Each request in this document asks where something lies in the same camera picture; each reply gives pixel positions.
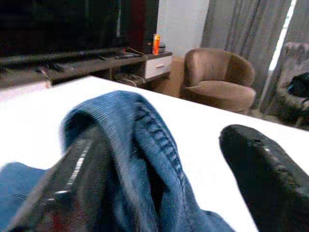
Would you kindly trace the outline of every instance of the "gray curtain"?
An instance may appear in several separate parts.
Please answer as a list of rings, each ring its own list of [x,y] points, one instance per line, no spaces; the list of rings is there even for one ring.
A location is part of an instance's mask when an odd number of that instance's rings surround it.
[[[294,15],[288,28],[285,42],[309,43],[309,0],[297,0]],[[276,89],[278,87],[284,62],[287,59],[285,48],[282,48],[276,69],[269,82],[266,97],[261,104],[261,112],[272,115],[277,114],[278,103],[276,103]]]
[[[236,53],[255,68],[259,103],[291,0],[210,0],[201,47]]]

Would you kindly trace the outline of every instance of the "table surface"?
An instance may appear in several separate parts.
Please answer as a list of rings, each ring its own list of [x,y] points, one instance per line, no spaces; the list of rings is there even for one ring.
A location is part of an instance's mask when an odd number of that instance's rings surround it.
[[[140,93],[157,109],[175,138],[199,206],[219,213],[238,232],[257,228],[220,151],[218,138],[225,126],[241,124],[261,131],[309,173],[306,131],[96,77],[0,103],[0,166],[18,161],[50,168],[61,156],[59,126],[66,113],[87,99],[114,90]]]

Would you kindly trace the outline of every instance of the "black tv screen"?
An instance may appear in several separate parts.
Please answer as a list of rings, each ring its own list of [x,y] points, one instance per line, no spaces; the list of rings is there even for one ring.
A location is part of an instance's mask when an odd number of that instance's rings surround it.
[[[2,0],[0,57],[121,46],[125,0]]]

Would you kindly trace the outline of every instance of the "white drawer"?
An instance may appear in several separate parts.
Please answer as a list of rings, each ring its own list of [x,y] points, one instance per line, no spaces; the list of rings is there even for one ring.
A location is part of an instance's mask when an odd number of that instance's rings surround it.
[[[145,79],[170,72],[172,56],[155,58],[146,61]]]

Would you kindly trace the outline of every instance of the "stitching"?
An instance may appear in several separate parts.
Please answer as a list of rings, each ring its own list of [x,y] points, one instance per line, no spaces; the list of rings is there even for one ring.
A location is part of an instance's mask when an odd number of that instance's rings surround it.
[[[155,122],[155,123],[159,126],[159,130],[157,130],[157,131],[155,131],[155,132],[152,132],[151,130],[148,130],[149,133],[151,133],[151,134],[154,135],[154,136],[153,136],[154,140],[158,143],[158,140],[155,138],[155,134],[161,131],[161,132],[165,135],[165,137],[167,138],[167,140],[168,140],[168,142],[169,142],[168,144],[169,144],[169,145],[171,146],[171,148],[172,148],[172,151],[171,151],[169,154],[174,154],[175,156],[178,156],[177,149],[176,149],[176,147],[175,147],[175,144],[172,142],[172,140],[171,140],[171,138],[170,138],[170,134],[165,130],[165,128],[163,127],[163,125],[157,120],[156,115],[153,114],[151,111],[149,111],[149,109],[148,109],[147,107],[145,107],[144,104],[143,104],[142,102],[138,102],[137,105],[140,107],[140,109],[141,109],[143,112],[145,112],[146,114],[148,114],[148,116],[152,119],[152,121],[150,121],[149,123],[154,124],[154,122]],[[179,182],[180,182],[180,185],[181,185],[181,187],[182,187],[184,212],[185,212],[185,216],[186,216],[186,218],[187,218],[187,220],[188,220],[189,227],[190,227],[191,231],[193,231],[193,220],[189,217],[189,213],[188,213],[189,209],[188,209],[188,206],[187,206],[187,204],[186,204],[186,202],[185,202],[185,200],[184,200],[184,197],[185,197],[185,186],[184,186],[184,178],[183,178],[184,175],[183,175],[183,170],[182,170],[181,164],[180,164],[180,162],[177,161],[176,164],[178,164],[178,165],[177,165],[177,167],[175,167],[175,165],[173,164],[173,162],[172,162],[171,159],[170,159],[171,157],[168,156],[167,154],[166,154],[166,156],[167,156],[168,160],[170,161],[170,164],[171,164],[172,167],[174,168],[174,171],[176,172],[176,175],[177,175],[178,180],[179,180]]]

